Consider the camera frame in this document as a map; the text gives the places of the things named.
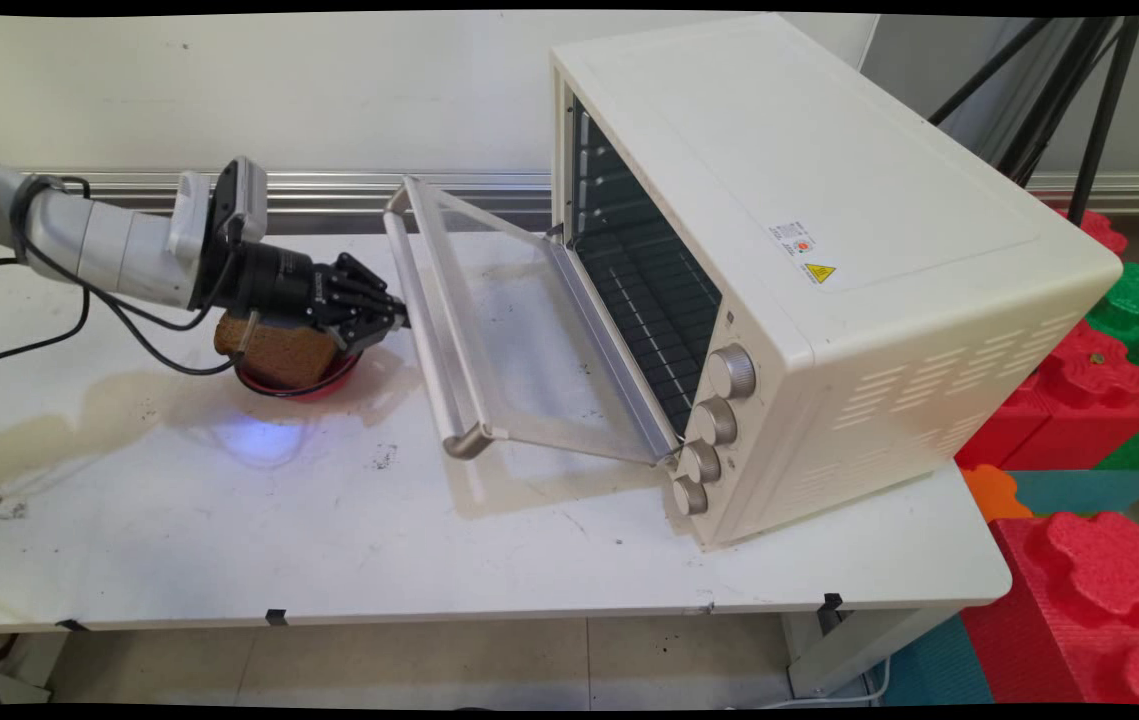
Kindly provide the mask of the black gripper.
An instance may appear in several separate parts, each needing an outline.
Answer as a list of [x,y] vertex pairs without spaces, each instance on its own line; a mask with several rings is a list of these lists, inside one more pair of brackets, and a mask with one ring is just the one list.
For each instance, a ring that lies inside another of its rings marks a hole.
[[191,309],[207,306],[222,306],[240,319],[257,311],[268,325],[314,325],[341,354],[363,354],[410,325],[404,302],[349,252],[326,265],[267,243],[204,243]]

